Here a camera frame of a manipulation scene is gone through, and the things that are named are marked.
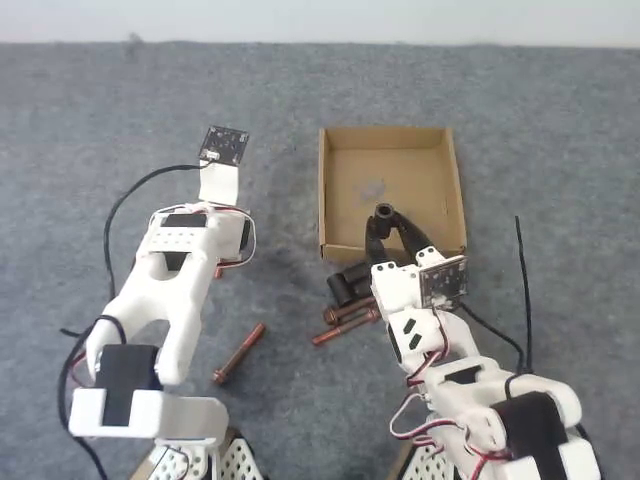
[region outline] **screw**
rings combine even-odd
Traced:
[[[267,327],[265,327],[264,323],[257,324],[249,336],[245,338],[244,342],[242,342],[242,345],[240,345],[234,354],[231,355],[231,358],[227,361],[224,367],[213,372],[212,380],[218,385],[222,385],[226,382],[229,374],[240,364],[249,352],[249,349],[251,349],[251,347],[260,340],[266,329]]]
[[[343,317],[346,317],[347,315],[357,310],[360,310],[362,307],[366,307],[367,305],[370,305],[375,302],[376,302],[376,299],[373,296],[371,296],[371,297],[363,298],[362,300],[358,300],[357,302],[354,302],[351,305],[347,305],[346,307],[342,307],[338,309],[334,307],[329,307],[324,311],[324,314],[323,314],[324,321],[328,325],[338,325],[340,323],[340,319],[342,319]]]
[[[354,328],[358,328],[365,323],[373,323],[380,318],[380,311],[377,308],[367,308],[361,315],[349,320],[346,323],[343,323],[340,326],[332,328],[328,332],[317,335],[311,339],[311,343],[313,343],[316,347],[322,345],[325,342],[328,342],[332,338],[343,335]]]

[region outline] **wire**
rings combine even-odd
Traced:
[[[76,368],[78,367],[78,365],[80,365],[80,362],[82,362],[82,360],[84,360],[87,356],[87,352],[82,352],[80,355],[78,355],[75,360],[73,361],[73,363],[71,364],[71,379],[76,382],[77,385],[79,385],[80,387],[83,388],[87,388],[87,385],[85,385],[84,382],[82,382],[80,379],[78,379],[78,377],[76,376]]]
[[[73,362],[76,360],[76,355],[82,348],[84,342],[87,340],[91,331],[93,330],[93,325],[87,327],[76,340],[75,345],[69,352],[64,364],[62,366],[62,370],[60,371],[60,376],[58,377],[58,390],[57,390],[57,400],[58,400],[58,418],[60,420],[60,424],[64,428],[65,432],[71,437],[71,439],[76,442],[87,454],[91,457],[93,464],[98,470],[98,474],[102,480],[108,480],[107,472],[102,466],[102,462],[100,462],[100,458],[95,450],[89,445],[84,438],[76,437],[69,431],[69,415],[67,413],[67,377],[69,376],[69,371],[73,366]]]
[[[440,315],[438,315],[438,310],[435,307],[433,307],[432,310],[433,310],[433,315],[436,317],[436,320],[438,320],[438,329],[440,330],[440,334],[442,335],[443,347],[441,351],[437,351],[433,353],[430,352],[430,354],[424,354],[424,362],[422,362],[422,364],[418,367],[418,369],[415,372],[413,372],[410,375],[407,375],[406,377],[407,387],[415,387],[416,385],[420,385],[424,383],[424,381],[414,380],[414,378],[417,377],[420,374],[420,372],[422,372],[423,370],[426,370],[427,368],[431,367],[431,365],[433,365],[438,360],[442,360],[447,355],[449,355],[449,351],[451,349],[451,343],[449,342],[449,337],[447,336],[447,331],[445,330],[444,325],[442,324]]]
[[[521,372],[525,364],[525,355],[524,350],[522,350],[520,344],[509,335],[503,333],[496,327],[492,326],[489,322],[484,320],[482,317],[480,317],[478,314],[476,314],[466,303],[460,302],[460,308],[462,308],[467,313],[467,315],[469,315],[478,325],[487,329],[497,337],[501,338],[515,349],[515,351],[518,353],[518,363],[516,365],[516,371]]]
[[[513,381],[526,373],[533,373],[533,325],[531,322],[531,294],[529,292],[529,278],[527,276],[527,263],[524,259],[524,244],[522,242],[522,231],[520,230],[520,217],[516,215],[516,236],[518,237],[518,254],[520,257],[520,270],[522,272],[522,287],[524,289],[525,317],[527,327],[527,354],[525,367],[507,378],[504,382],[504,394],[507,400],[511,400],[511,384]]]
[[[67,337],[71,337],[71,338],[78,338],[80,336],[80,334],[78,332],[74,332],[73,330],[69,330],[68,328],[59,328],[58,331],[63,334],[66,335]]]
[[[448,418],[440,418],[438,420],[427,421],[422,425],[412,430],[409,430],[407,432],[401,432],[401,433],[396,432],[393,428],[393,424],[396,422],[398,417],[402,415],[404,410],[407,408],[407,406],[411,403],[411,401],[414,398],[424,399],[424,395],[421,393],[412,393],[407,395],[402,401],[402,403],[400,404],[400,408],[398,408],[398,410],[393,415],[393,417],[391,417],[391,420],[389,421],[389,432],[394,437],[399,438],[400,440],[407,440],[410,438],[415,438],[418,435],[426,434],[429,430],[437,427],[456,427],[459,429],[464,429],[464,427],[460,426],[455,420],[448,419]]]
[[[469,477],[469,480],[478,480],[480,478],[480,474],[482,473],[482,469],[489,461],[489,458],[486,456],[480,457],[480,461],[476,465],[476,468],[473,469],[473,473]]]
[[[124,203],[124,201],[131,196],[138,188],[147,183],[152,178],[155,178],[163,173],[176,172],[176,171],[189,171],[189,170],[202,170],[207,168],[209,165],[213,163],[213,160],[205,163],[204,165],[171,165],[168,167],[158,168],[154,170],[136,183],[133,184],[129,190],[127,190],[120,198],[116,200],[116,202],[111,207],[109,211],[109,215],[107,215],[107,219],[104,222],[104,231],[102,234],[102,247],[104,250],[104,264],[107,269],[107,276],[109,279],[109,300],[113,300],[116,296],[116,281],[113,274],[113,265],[111,264],[111,247],[110,247],[110,235],[111,235],[111,224],[113,223],[113,219],[118,212],[120,206]]]
[[[516,235],[518,237],[518,254],[520,256],[520,270],[522,270],[522,287],[524,289],[524,304],[527,320],[527,360],[528,372],[533,372],[533,326],[531,324],[531,294],[529,292],[529,277],[527,276],[527,263],[524,259],[524,244],[522,231],[520,230],[520,217],[516,215]]]
[[[242,210],[241,208],[237,208],[237,207],[229,207],[229,206],[223,206],[223,207],[215,207],[216,211],[218,212],[236,212],[239,213],[241,215],[243,215],[247,220],[249,220],[249,222],[251,223],[251,232],[252,232],[252,236],[253,236],[253,248],[251,249],[251,253],[249,254],[249,256],[243,260],[239,260],[237,262],[221,262],[218,264],[218,268],[234,268],[234,267],[241,267],[243,265],[246,265],[247,263],[249,263],[254,255],[256,254],[256,247],[258,245],[258,237],[256,234],[256,222],[253,220],[253,218],[251,217],[251,215],[249,215],[247,212],[245,212],[244,210]]]

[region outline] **black plastic part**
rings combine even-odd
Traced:
[[[464,370],[458,370],[457,372],[445,375],[445,381],[459,383],[460,385],[471,385],[476,383],[476,375],[482,371],[481,365],[475,367],[465,368]]]
[[[163,227],[205,228],[207,215],[204,213],[172,213],[162,222]],[[187,258],[187,252],[164,252],[167,270],[178,272]]]
[[[364,251],[369,265],[377,265],[378,263],[386,263],[389,261],[389,256],[384,248],[382,239],[376,231],[375,219],[373,217],[369,217],[367,220]]]
[[[345,281],[341,273],[336,273],[328,277],[327,285],[329,285],[338,307],[344,307],[355,299],[349,284]]]
[[[244,226],[242,227],[242,239],[240,240],[240,251],[247,248],[247,244],[249,243],[250,233],[251,233],[251,222],[247,219],[244,221]]]
[[[204,213],[172,213],[162,222],[163,227],[204,228],[207,215]]]
[[[373,218],[376,233],[380,238],[389,238],[389,235],[391,235],[391,228],[395,227],[393,221],[395,213],[393,207],[388,203],[376,205]]]
[[[135,390],[162,390],[154,370],[157,355],[154,345],[105,345],[94,387],[107,390],[103,425],[129,425]]]
[[[396,228],[402,240],[402,246],[414,261],[416,254],[431,245],[431,240],[411,220],[396,212],[388,203],[376,205],[373,216],[367,220],[364,248],[370,265],[389,261],[382,243],[389,237],[391,229]]]
[[[402,329],[403,333],[405,335],[409,335],[411,333],[411,330],[413,330],[413,327],[415,327],[416,323],[417,322],[413,318],[407,320],[407,323],[404,324],[404,328]]]
[[[354,284],[362,279],[369,279],[371,276],[371,267],[367,262],[360,262],[345,268],[342,276],[348,284]]]
[[[167,262],[167,270],[179,272],[187,259],[187,252],[163,252],[164,260]]]
[[[400,240],[402,240],[402,245],[409,254],[411,261],[414,261],[420,250],[433,245],[429,237],[401,213],[396,212],[394,220],[395,227],[398,229],[398,234],[400,235]]]
[[[567,432],[553,399],[530,392],[491,406],[507,433],[507,446],[515,460],[531,455],[541,480],[567,480],[558,447],[567,442]]]
[[[371,279],[369,277],[360,280],[353,286],[353,293],[356,298],[367,298],[372,295],[371,293]]]
[[[393,330],[391,330],[391,325],[387,325],[387,334],[389,335],[389,340],[391,340],[393,353],[396,354],[398,363],[402,363],[402,355],[400,354],[400,349],[398,348],[398,341],[396,340],[396,336],[393,334]]]

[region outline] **cable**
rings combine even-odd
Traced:
[[[104,222],[104,231],[102,234],[102,247],[104,250],[104,264],[107,269],[107,276],[109,279],[109,300],[113,300],[116,296],[116,281],[113,275],[113,266],[111,264],[111,247],[110,247],[110,234],[111,234],[111,224],[113,223],[113,219],[118,212],[120,206],[124,203],[124,201],[131,196],[133,192],[135,192],[142,185],[147,183],[152,178],[155,178],[163,173],[176,172],[176,171],[188,171],[188,170],[202,170],[211,165],[213,161],[205,163],[204,165],[171,165],[168,167],[158,168],[157,170],[148,173],[136,183],[133,184],[129,190],[127,190],[111,207],[111,211],[109,215],[107,215],[107,219]]]
[[[82,355],[78,355],[78,352],[83,347],[84,343],[91,335],[93,331],[93,327],[99,320],[106,320],[111,322],[116,329],[118,330],[118,335],[120,337],[120,341],[122,343],[127,343],[127,338],[122,328],[122,324],[120,321],[112,317],[110,315],[100,315],[89,327],[87,327],[77,338],[76,343],[71,348],[69,355],[67,356],[64,364],[62,365],[62,369],[60,370],[60,375],[58,377],[58,389],[57,389],[57,403],[58,403],[58,418],[60,420],[60,424],[62,428],[67,432],[67,434],[71,437],[71,439],[76,442],[80,447],[87,452],[93,464],[98,470],[98,474],[102,480],[108,480],[107,473],[102,466],[102,462],[100,462],[100,458],[95,450],[89,445],[84,438],[76,437],[69,431],[69,414],[67,413],[67,378],[69,377],[69,373],[73,369],[73,367],[79,362],[79,358],[81,359]]]
[[[464,427],[460,426],[455,420],[452,420],[449,418],[440,418],[437,420],[427,421],[422,425],[419,425],[418,427],[413,428],[407,432],[401,432],[401,433],[396,432],[393,428],[393,424],[396,422],[398,417],[402,415],[404,410],[407,408],[407,406],[411,403],[411,401],[414,398],[421,398],[424,400],[424,395],[421,393],[412,393],[407,395],[402,401],[402,403],[400,404],[400,408],[398,408],[398,410],[393,415],[393,417],[391,417],[391,420],[389,421],[389,432],[394,437],[399,438],[400,440],[407,440],[410,438],[415,438],[419,435],[426,434],[432,428],[437,428],[437,427],[456,427],[459,429],[464,429]]]
[[[509,345],[511,345],[515,349],[515,351],[518,353],[518,363],[516,365],[516,371],[521,372],[525,364],[525,355],[524,355],[524,350],[522,350],[522,347],[520,346],[520,344],[518,344],[518,342],[516,342],[509,335],[501,332],[496,327],[492,326],[490,323],[484,320],[482,317],[477,315],[473,310],[471,310],[471,308],[469,308],[469,306],[466,303],[460,302],[460,308],[462,308],[467,313],[467,315],[469,315],[478,325],[480,325],[483,328],[486,328],[491,333],[501,338],[502,340],[507,342]]]
[[[78,367],[78,365],[80,364],[80,362],[82,362],[82,360],[84,360],[87,356],[86,352],[82,352],[80,355],[78,355],[75,360],[73,361],[73,363],[71,364],[71,371],[69,372],[71,375],[71,379],[80,387],[83,388],[87,388],[87,385],[84,384],[84,382],[82,382],[77,376],[76,376],[76,368]]]
[[[243,260],[239,260],[237,262],[221,262],[221,263],[218,264],[218,268],[226,269],[226,268],[241,267],[243,265],[246,265],[247,263],[249,263],[253,259],[254,255],[256,253],[256,247],[258,245],[258,237],[257,237],[257,234],[256,234],[256,222],[253,220],[251,215],[249,215],[247,212],[245,212],[241,208],[223,206],[223,207],[215,207],[215,210],[217,212],[227,212],[227,211],[236,212],[236,213],[239,213],[239,214],[243,215],[251,223],[251,233],[252,233],[252,236],[253,236],[253,248],[251,249],[251,253],[249,254],[249,256],[247,258],[245,258]]]
[[[469,480],[478,480],[480,478],[480,474],[482,473],[482,469],[484,468],[484,466],[487,464],[488,461],[489,461],[489,458],[484,456],[480,457],[480,461],[476,465],[476,468],[473,469],[473,473],[471,474],[471,477],[469,477]]]
[[[71,437],[71,439],[76,442],[87,454],[91,457],[93,464],[98,470],[98,474],[102,480],[108,480],[107,472],[104,470],[102,463],[100,462],[100,458],[95,450],[89,445],[84,438],[76,437],[69,431],[69,415],[67,413],[67,377],[69,376],[69,371],[73,366],[73,362],[76,358],[76,355],[82,348],[84,342],[87,340],[91,331],[93,330],[93,325],[87,327],[76,340],[75,345],[69,352],[64,364],[62,366],[62,370],[60,371],[60,376],[58,377],[58,391],[57,391],[57,400],[58,400],[58,418],[60,419],[60,423],[62,428],[64,428],[65,432]]]
[[[518,371],[504,382],[504,394],[507,400],[511,400],[511,384],[521,375],[533,373],[533,325],[531,322],[531,294],[529,292],[529,278],[527,276],[527,263],[524,259],[524,244],[522,231],[520,230],[520,217],[516,215],[516,236],[518,237],[518,253],[520,257],[520,270],[522,272],[522,288],[524,289],[524,305],[527,326],[527,354],[524,370]]]
[[[533,326],[531,324],[531,294],[529,292],[529,277],[527,276],[527,263],[524,259],[524,244],[522,231],[520,230],[520,217],[516,215],[516,235],[518,237],[518,253],[520,256],[520,270],[522,271],[522,287],[524,289],[524,304],[527,321],[527,360],[528,372],[533,372]]]

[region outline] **black cylindrical object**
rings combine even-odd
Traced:
[[[371,279],[369,277],[363,278],[359,282],[353,284],[353,293],[356,298],[367,298],[371,296]]]
[[[379,203],[373,214],[376,232],[380,238],[389,238],[393,225],[393,217],[395,216],[393,207],[388,203]]]
[[[369,278],[369,276],[371,275],[371,267],[367,262],[360,262],[348,268],[345,268],[340,273],[342,273],[344,280],[351,285],[362,280],[363,278]]]
[[[327,285],[329,285],[331,293],[333,294],[333,298],[335,298],[336,305],[338,307],[344,307],[347,303],[354,300],[354,295],[351,291],[351,287],[341,273],[336,273],[328,277]]]

